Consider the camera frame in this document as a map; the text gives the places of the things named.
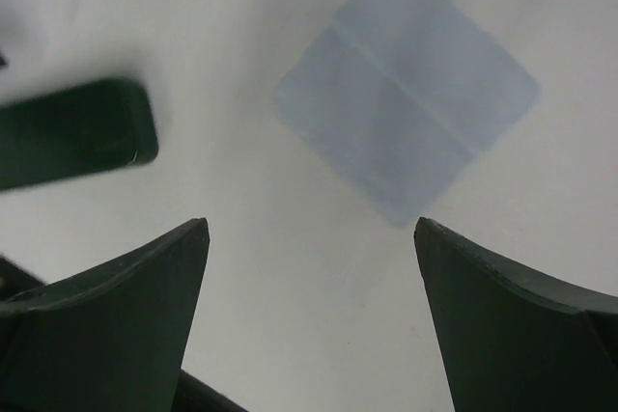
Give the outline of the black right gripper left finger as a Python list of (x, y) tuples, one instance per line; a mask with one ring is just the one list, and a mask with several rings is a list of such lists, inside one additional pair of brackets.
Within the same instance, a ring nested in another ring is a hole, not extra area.
[(51, 284), (2, 260), (2, 409), (170, 410), (209, 243), (192, 219)]

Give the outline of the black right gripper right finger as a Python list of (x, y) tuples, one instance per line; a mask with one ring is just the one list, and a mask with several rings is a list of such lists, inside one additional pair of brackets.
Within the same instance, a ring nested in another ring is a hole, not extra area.
[(614, 411), (617, 299), (429, 218), (414, 244), (458, 411)]

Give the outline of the light blue cleaning cloth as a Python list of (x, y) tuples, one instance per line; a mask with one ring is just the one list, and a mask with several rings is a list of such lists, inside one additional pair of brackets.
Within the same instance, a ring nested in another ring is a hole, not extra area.
[(279, 117), (392, 225), (534, 105), (535, 79), (449, 0), (349, 0), (279, 81)]

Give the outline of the dark green glasses case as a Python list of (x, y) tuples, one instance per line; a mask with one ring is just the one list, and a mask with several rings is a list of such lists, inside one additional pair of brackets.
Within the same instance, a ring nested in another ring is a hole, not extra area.
[(1, 107), (1, 189), (152, 162), (155, 119), (142, 83), (106, 77)]

